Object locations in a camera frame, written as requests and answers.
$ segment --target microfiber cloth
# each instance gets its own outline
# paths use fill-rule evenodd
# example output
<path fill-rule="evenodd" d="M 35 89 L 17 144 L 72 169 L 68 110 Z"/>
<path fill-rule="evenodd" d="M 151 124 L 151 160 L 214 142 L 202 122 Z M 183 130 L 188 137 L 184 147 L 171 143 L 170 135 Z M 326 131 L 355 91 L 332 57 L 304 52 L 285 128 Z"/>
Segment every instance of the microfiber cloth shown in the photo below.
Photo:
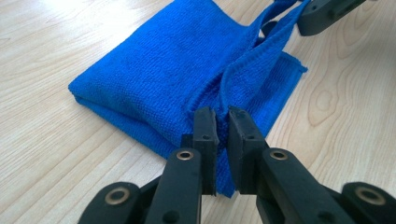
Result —
<path fill-rule="evenodd" d="M 183 133 L 192 133 L 194 111 L 210 106 L 218 115 L 217 191 L 231 196 L 228 108 L 245 109 L 268 134 L 306 71 L 282 49 L 308 2 L 290 10 L 262 39 L 262 24 L 296 0 L 275 0 L 249 26 L 211 0 L 175 0 L 78 76 L 69 90 L 80 104 L 164 158 L 179 148 Z"/>

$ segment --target wooden table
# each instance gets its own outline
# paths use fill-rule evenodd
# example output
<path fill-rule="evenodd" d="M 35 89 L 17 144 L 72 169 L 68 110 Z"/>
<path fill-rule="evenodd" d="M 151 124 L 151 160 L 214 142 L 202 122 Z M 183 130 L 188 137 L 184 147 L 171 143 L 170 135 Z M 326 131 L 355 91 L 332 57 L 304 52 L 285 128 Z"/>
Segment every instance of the wooden table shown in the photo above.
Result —
<path fill-rule="evenodd" d="M 170 1 L 0 2 L 0 223 L 76 223 L 96 192 L 143 186 L 165 160 L 89 109 L 67 85 Z M 271 1 L 218 4 L 249 24 Z M 366 2 L 285 51 L 309 67 L 267 137 L 340 190 L 396 196 L 396 2 Z M 261 223 L 255 198 L 203 198 L 203 223 Z"/>

